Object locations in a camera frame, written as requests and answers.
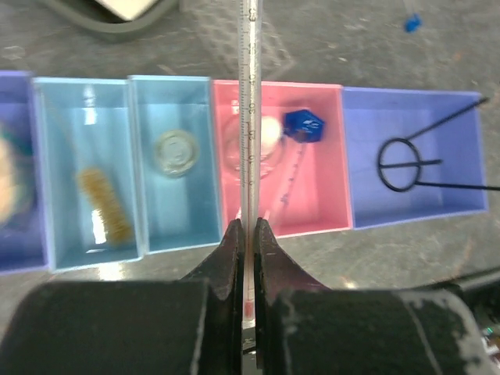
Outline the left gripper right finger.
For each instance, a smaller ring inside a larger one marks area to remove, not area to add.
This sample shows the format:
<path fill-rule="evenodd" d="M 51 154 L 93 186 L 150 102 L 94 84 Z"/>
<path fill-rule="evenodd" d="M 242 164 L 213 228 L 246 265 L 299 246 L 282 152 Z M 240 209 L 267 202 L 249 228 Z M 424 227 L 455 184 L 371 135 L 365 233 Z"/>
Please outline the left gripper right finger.
<path fill-rule="evenodd" d="M 265 374 L 287 374 L 291 364 L 288 338 L 298 332 L 294 293 L 327 291 L 329 287 L 300 267 L 279 246 L 269 222 L 257 219 L 253 235 L 256 356 Z"/>

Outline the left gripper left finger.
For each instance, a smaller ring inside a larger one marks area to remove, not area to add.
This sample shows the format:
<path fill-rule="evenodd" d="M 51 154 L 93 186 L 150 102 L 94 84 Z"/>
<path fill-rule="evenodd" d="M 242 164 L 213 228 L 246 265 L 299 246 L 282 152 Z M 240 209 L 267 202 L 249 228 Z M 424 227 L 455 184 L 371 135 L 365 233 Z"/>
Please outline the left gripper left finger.
<path fill-rule="evenodd" d="M 192 374 L 240 374 L 245 232 L 230 221 L 220 244 L 183 281 L 206 287 L 197 327 Z"/>

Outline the glass alcohol lamp white cap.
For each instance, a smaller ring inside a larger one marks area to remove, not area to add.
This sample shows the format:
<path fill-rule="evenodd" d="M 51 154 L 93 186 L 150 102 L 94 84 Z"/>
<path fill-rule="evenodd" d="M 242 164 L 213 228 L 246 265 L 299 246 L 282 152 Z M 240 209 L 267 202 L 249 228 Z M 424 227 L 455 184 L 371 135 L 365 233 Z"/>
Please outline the glass alcohol lamp white cap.
<path fill-rule="evenodd" d="M 286 148 L 282 123 L 273 116 L 261 120 L 260 177 L 270 175 L 282 162 Z M 239 117 L 223 127 L 223 165 L 236 180 L 240 180 Z"/>

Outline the blue base graduated cylinder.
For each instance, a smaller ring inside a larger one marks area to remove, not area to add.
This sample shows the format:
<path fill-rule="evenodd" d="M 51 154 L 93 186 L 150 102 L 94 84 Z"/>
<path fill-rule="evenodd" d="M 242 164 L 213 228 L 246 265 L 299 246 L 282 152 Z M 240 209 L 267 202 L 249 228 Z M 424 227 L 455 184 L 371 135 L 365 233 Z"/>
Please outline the blue base graduated cylinder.
<path fill-rule="evenodd" d="M 307 144 L 321 140 L 324 121 L 308 109 L 287 112 L 284 115 L 284 135 L 287 138 L 287 154 L 284 157 L 280 179 L 270 207 L 264 218 L 271 226 L 277 225 L 291 200 L 291 191 L 298 178 Z"/>

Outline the test tube brush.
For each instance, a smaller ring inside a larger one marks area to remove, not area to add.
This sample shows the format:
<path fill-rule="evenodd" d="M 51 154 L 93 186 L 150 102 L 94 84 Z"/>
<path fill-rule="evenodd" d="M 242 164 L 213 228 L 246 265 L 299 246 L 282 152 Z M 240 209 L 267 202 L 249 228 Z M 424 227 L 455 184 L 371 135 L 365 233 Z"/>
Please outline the test tube brush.
<path fill-rule="evenodd" d="M 112 245 L 131 240 L 133 227 L 105 173 L 96 167 L 85 168 L 77 174 L 77 183 L 97 211 L 106 240 Z"/>

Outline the small glass beaker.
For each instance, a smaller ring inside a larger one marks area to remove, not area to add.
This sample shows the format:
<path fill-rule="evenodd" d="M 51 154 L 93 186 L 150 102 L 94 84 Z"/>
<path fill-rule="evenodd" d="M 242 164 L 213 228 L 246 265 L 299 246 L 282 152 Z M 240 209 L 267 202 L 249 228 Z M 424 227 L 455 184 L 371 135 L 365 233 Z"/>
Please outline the small glass beaker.
<path fill-rule="evenodd" d="M 188 173 L 198 161 L 199 153 L 194 135 L 185 130 L 162 133 L 154 147 L 156 164 L 170 178 L 179 178 Z"/>

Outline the black wire ring stand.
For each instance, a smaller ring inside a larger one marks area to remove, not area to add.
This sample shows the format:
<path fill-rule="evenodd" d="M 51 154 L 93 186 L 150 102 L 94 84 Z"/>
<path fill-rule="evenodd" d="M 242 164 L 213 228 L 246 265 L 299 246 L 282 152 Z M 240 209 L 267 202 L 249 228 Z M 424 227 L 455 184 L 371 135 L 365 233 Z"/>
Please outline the black wire ring stand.
<path fill-rule="evenodd" d="M 491 186 L 491 185 L 473 185 L 473 184 L 450 184 L 450 183 L 442 183 L 442 182 L 426 182 L 421 180 L 422 169 L 425 166 L 436 166 L 443 163 L 442 159 L 429 159 L 424 160 L 420 154 L 419 149 L 414 145 L 413 140 L 428 133 L 432 130 L 436 130 L 442 125 L 449 123 L 460 116 L 463 116 L 473 110 L 475 108 L 480 107 L 490 101 L 488 97 L 480 97 L 473 103 L 462 107 L 461 109 L 448 114 L 445 117 L 442 117 L 438 121 L 432 123 L 431 125 L 424 127 L 422 130 L 417 131 L 416 133 L 408 136 L 408 137 L 393 137 L 385 141 L 379 148 L 377 153 L 377 174 L 380 178 L 381 182 L 384 186 L 391 191 L 403 193 L 412 190 L 415 186 L 422 187 L 433 187 L 433 188 L 451 188 L 451 189 L 459 189 L 459 190 L 476 190 L 476 191 L 499 191 L 499 187 Z M 384 155 L 386 151 L 394 144 L 402 144 L 407 147 L 414 156 L 414 161 L 411 162 L 393 162 L 393 163 L 385 163 Z M 398 187 L 390 182 L 389 178 L 386 176 L 385 170 L 393 170 L 393 169 L 407 169 L 413 168 L 416 172 L 413 174 L 413 178 L 407 185 Z"/>

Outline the plastic bag of cotton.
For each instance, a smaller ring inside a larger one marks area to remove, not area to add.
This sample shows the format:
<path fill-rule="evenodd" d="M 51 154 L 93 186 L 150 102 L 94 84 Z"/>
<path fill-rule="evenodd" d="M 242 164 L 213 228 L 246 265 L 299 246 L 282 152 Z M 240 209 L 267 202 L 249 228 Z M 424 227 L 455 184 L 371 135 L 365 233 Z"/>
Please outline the plastic bag of cotton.
<path fill-rule="evenodd" d="M 1 122 L 1 228 L 23 227 L 36 198 L 33 152 Z"/>

